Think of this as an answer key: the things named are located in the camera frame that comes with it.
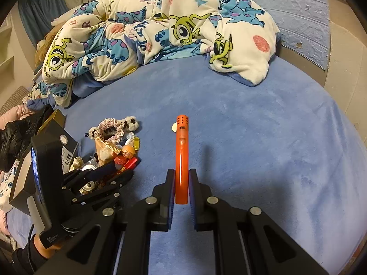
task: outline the round white coin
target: round white coin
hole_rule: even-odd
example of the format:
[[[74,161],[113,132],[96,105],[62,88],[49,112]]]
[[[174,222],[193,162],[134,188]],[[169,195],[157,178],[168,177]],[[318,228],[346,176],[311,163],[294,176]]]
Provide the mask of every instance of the round white coin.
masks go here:
[[[172,131],[177,132],[177,122],[172,125]]]
[[[63,145],[67,144],[67,137],[65,135],[60,135],[60,141]]]

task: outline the blue curtain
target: blue curtain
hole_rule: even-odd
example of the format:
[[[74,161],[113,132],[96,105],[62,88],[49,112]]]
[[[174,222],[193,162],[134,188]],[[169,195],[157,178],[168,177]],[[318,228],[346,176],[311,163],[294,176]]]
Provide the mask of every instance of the blue curtain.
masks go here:
[[[50,23],[69,10],[64,0],[19,0],[18,9],[34,46],[51,31]]]

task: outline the red handle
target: red handle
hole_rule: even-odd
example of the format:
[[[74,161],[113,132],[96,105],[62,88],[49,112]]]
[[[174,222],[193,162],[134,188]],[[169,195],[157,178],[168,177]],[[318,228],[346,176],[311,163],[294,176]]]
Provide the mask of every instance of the red handle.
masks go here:
[[[189,192],[189,118],[177,117],[176,132],[176,204],[186,205]]]

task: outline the pink polka dot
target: pink polka dot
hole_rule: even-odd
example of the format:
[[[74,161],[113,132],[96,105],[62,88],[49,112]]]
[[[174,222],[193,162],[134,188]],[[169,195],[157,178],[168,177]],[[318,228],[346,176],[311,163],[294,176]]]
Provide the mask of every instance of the pink polka dot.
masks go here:
[[[269,43],[265,40],[265,38],[259,36],[259,35],[255,35],[253,37],[254,39],[254,42],[257,46],[257,48],[264,52],[264,53],[267,53],[269,50],[270,50],[270,46],[269,46]]]

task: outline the blue star print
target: blue star print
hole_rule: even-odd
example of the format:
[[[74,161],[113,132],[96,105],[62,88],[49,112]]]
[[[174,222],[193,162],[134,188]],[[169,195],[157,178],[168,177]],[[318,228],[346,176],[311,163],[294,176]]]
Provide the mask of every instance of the blue star print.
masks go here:
[[[206,4],[207,1],[205,0],[194,0],[195,2],[197,2],[197,6],[200,7],[202,4]]]

